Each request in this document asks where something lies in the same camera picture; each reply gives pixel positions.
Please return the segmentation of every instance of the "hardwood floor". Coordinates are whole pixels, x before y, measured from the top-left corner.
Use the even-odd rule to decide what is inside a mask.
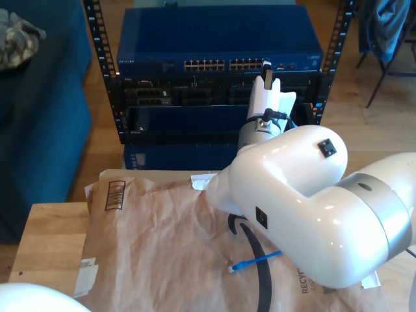
[[[131,2],[101,0],[114,60],[124,8],[132,7]],[[339,2],[302,0],[298,4],[307,5],[321,46],[326,51]],[[355,69],[359,60],[357,33],[358,19],[354,19],[322,120],[322,125],[336,131],[346,142],[349,152],[347,174],[387,155],[416,151],[416,79],[387,77],[371,109],[366,109],[381,71],[372,55],[359,70]],[[410,64],[415,72],[416,64],[408,45],[402,48],[396,59],[394,70]],[[122,164],[123,146],[118,140],[95,53],[84,85],[92,128],[69,196],[73,202],[85,200],[84,187],[97,181],[100,172],[120,168]],[[17,245],[0,244],[0,283],[8,280],[16,250]]]

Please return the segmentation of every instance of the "blue network switch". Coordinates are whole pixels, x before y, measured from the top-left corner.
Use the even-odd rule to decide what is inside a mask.
[[[322,49],[306,8],[296,5],[132,8],[117,63],[131,78],[315,72]]]

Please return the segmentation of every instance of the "network equipment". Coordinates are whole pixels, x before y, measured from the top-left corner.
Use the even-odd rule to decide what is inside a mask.
[[[126,166],[148,170],[228,165],[264,60],[281,91],[297,94],[293,121],[319,124],[355,7],[340,0],[320,70],[322,50],[302,6],[162,1],[128,9],[115,64],[100,1],[83,2]]]
[[[322,49],[304,6],[244,5],[127,9],[118,48],[130,78],[316,72]]]

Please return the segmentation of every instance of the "blue couch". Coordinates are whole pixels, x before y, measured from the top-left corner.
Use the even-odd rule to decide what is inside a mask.
[[[91,59],[80,0],[0,0],[43,29],[31,62],[0,73],[0,241],[18,241],[31,205],[64,202],[91,126]]]

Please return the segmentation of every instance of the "paper bag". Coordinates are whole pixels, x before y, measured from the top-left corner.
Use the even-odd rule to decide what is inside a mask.
[[[381,287],[329,289],[284,255],[230,274],[229,265],[277,248],[249,221],[211,207],[190,181],[110,178],[89,194],[83,259],[98,268],[78,300],[93,312],[388,311]]]

